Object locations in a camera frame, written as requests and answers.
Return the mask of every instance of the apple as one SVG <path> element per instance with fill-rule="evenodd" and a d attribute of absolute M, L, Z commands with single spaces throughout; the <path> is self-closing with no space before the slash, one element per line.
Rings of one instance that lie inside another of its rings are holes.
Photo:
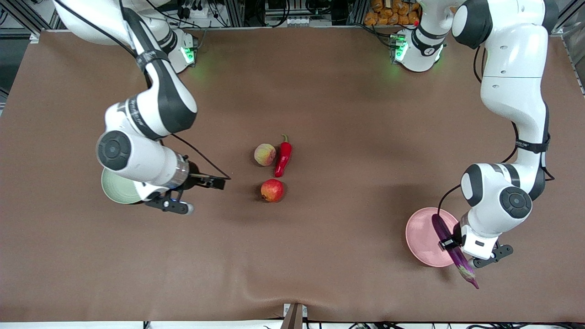
<path fill-rule="evenodd" d="M 261 166 L 269 166 L 276 157 L 276 149 L 270 144 L 260 144 L 254 151 L 254 160 Z"/>
<path fill-rule="evenodd" d="M 284 195 L 284 186 L 277 179 L 269 179 L 262 184 L 260 188 L 262 198 L 268 202 L 276 202 Z"/>

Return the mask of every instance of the light green plate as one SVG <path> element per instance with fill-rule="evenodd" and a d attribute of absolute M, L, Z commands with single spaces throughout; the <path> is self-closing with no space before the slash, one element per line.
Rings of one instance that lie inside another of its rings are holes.
<path fill-rule="evenodd" d="M 108 198 L 117 203 L 130 204 L 141 200 L 134 181 L 120 177 L 106 168 L 102 171 L 102 189 Z"/>

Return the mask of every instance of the velcro strap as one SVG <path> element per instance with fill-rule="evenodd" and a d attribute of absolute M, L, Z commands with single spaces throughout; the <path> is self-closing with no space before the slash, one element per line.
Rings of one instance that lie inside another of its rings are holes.
<path fill-rule="evenodd" d="M 161 50 L 149 50 L 148 52 L 144 52 L 136 57 L 136 65 L 140 68 L 140 71 L 144 72 L 146 69 L 146 65 L 151 63 L 155 60 L 165 60 L 168 61 L 168 56 Z"/>
<path fill-rule="evenodd" d="M 435 39 L 435 40 L 443 39 L 444 37 L 447 36 L 447 34 L 449 34 L 449 33 L 445 33 L 444 35 L 434 35 L 433 33 L 428 32 L 425 29 L 423 29 L 421 25 L 418 25 L 417 29 L 422 35 L 426 36 L 429 39 Z"/>
<path fill-rule="evenodd" d="M 546 138 L 546 142 L 540 143 L 540 144 L 528 143 L 528 142 L 525 142 L 525 141 L 520 140 L 520 139 L 516 140 L 516 146 L 519 149 L 531 151 L 534 153 L 546 152 L 548 150 L 549 144 L 550 144 L 550 134 L 548 134 L 548 136 Z"/>

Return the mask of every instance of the green led light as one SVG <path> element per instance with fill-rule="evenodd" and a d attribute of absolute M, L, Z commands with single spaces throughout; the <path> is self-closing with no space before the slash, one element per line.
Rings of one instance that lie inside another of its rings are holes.
<path fill-rule="evenodd" d="M 404 59 L 404 54 L 406 54 L 406 51 L 408 50 L 408 42 L 404 42 L 402 43 L 402 46 L 400 46 L 397 50 L 396 50 L 396 60 L 403 60 Z"/>
<path fill-rule="evenodd" d="M 183 48 L 181 47 L 181 52 L 183 53 L 183 56 L 185 57 L 185 60 L 187 61 L 187 63 L 192 63 L 193 62 L 193 50 L 189 49 L 189 48 Z"/>

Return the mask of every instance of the red apple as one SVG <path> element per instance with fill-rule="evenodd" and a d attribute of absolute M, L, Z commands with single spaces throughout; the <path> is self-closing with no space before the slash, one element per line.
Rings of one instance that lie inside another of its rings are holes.
<path fill-rule="evenodd" d="M 268 202 L 276 202 L 284 195 L 284 186 L 281 181 L 277 179 L 269 179 L 262 184 L 260 188 L 262 198 Z"/>

